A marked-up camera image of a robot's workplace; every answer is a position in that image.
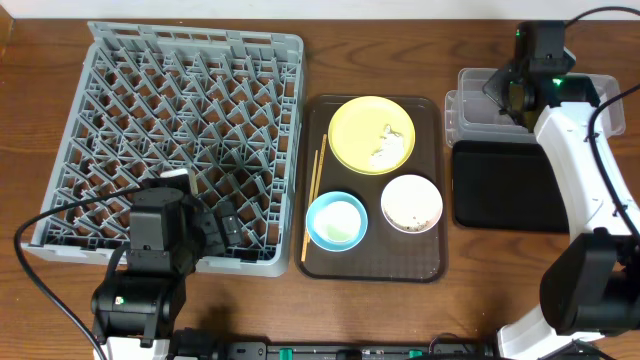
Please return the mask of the white tissue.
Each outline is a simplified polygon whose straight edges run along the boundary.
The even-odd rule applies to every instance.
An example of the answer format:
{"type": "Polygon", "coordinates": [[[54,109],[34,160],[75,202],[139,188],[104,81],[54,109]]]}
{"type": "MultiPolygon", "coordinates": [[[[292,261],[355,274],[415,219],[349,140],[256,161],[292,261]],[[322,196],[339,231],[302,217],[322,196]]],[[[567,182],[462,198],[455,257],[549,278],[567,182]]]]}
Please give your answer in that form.
{"type": "Polygon", "coordinates": [[[380,147],[370,157],[370,166],[374,170],[386,170],[395,167],[404,157],[404,137],[386,125],[380,137],[380,147]]]}

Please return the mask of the white bowl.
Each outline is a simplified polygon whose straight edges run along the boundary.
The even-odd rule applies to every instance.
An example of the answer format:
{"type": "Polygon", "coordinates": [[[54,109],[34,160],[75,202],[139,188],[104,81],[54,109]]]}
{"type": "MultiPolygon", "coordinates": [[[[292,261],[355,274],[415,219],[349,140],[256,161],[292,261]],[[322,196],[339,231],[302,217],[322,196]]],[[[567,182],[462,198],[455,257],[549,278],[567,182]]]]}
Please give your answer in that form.
{"type": "Polygon", "coordinates": [[[414,174],[391,180],[382,191],[380,204],[389,224],[407,234],[432,229],[444,210],[442,195],[434,183],[414,174]]]}

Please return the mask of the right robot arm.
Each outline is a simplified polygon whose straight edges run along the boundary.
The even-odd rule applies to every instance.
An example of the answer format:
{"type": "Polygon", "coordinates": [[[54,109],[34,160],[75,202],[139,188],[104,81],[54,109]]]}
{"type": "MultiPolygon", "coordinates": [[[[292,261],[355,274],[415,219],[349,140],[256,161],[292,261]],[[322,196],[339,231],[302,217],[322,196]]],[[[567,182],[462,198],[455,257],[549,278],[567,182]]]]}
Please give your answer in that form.
{"type": "Polygon", "coordinates": [[[639,327],[639,207],[607,142],[592,80],[572,73],[564,21],[520,23],[514,57],[483,92],[544,150],[570,244],[544,273],[538,305],[497,333],[500,357],[542,359],[639,327]]]}

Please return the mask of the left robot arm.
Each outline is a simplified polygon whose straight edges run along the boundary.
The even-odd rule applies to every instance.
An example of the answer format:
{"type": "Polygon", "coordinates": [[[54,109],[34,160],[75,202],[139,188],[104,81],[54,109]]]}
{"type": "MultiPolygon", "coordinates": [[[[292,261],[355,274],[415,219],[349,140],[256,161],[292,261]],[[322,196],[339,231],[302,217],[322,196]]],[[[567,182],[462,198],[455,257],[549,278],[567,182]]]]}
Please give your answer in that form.
{"type": "Polygon", "coordinates": [[[210,209],[191,192],[169,187],[135,194],[130,240],[111,257],[91,310],[96,358],[210,359],[218,350],[194,330],[174,329],[186,302],[186,279],[198,262],[242,241],[234,205],[210,209]]]}

